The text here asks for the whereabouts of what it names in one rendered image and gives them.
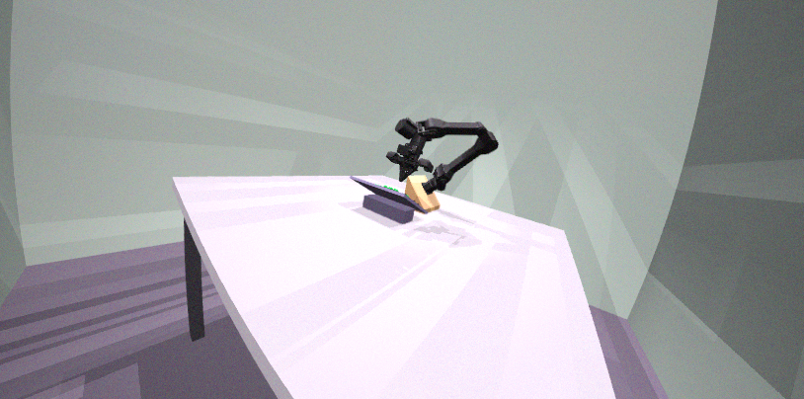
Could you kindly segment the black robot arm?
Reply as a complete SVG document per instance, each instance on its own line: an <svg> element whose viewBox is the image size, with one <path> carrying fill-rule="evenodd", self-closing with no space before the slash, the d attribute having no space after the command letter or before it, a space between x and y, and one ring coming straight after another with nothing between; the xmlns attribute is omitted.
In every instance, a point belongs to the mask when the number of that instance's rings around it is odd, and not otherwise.
<svg viewBox="0 0 804 399"><path fill-rule="evenodd" d="M423 131L423 127L425 130ZM433 191L444 191L446 184L452 179L453 175L467 165L469 162L480 156L494 152L498 148L498 141L493 132L489 131L482 122L445 122L438 119L418 120L414 123L411 119L402 119L397 122L395 130L406 139L421 144L424 148L426 141L434 138L441 138L448 134L455 135L477 135L475 145L467 149L449 164L441 163L433 173L434 177L425 183L421 183L426 194L433 194ZM410 141L410 142L411 142ZM415 159L419 147L409 144L399 144L397 153L400 155L411 156Z"/></svg>

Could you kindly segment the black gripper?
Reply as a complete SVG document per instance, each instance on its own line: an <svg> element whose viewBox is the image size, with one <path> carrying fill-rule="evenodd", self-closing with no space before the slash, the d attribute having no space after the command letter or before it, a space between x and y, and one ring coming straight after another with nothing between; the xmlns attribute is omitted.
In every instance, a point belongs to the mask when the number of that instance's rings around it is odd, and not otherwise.
<svg viewBox="0 0 804 399"><path fill-rule="evenodd" d="M411 156L406 156L404 154L401 157L398 153L389 151L386 154L386 157L395 164L399 164L400 172L399 172L399 182L403 182L407 177L413 174L415 171L418 171L418 167L424 167L426 172L432 173L434 170L434 166L430 160L427 159L419 159L420 155L423 154L423 146L417 142L411 141L409 147L413 145L418 146L418 154L415 156L415 159L411 158ZM418 160L419 159L419 160ZM407 160L407 161L406 161Z"/></svg>

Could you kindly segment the lavender switch panel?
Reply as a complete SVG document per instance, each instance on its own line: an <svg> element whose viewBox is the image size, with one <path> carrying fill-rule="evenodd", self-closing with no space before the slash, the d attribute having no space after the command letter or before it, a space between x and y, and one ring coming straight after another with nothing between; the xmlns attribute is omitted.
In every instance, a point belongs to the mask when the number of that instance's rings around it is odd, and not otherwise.
<svg viewBox="0 0 804 399"><path fill-rule="evenodd" d="M408 195L399 193L396 189L373 184L353 176L349 178L373 193L373 195L363 196L362 207L367 210L402 225L413 221L415 210L428 214Z"/></svg>

